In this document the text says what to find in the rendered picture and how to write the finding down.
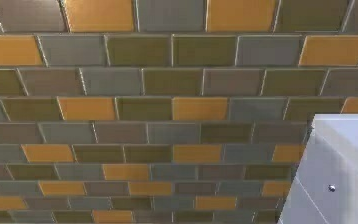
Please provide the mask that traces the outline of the white cabinet with round knob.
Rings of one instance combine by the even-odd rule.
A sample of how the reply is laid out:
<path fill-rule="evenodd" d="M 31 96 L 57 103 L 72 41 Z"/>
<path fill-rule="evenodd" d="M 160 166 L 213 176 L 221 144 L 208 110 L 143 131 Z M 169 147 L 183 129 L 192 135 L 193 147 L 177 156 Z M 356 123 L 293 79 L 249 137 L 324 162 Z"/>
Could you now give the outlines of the white cabinet with round knob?
<path fill-rule="evenodd" d="M 318 114 L 278 224 L 358 224 L 358 114 Z"/>

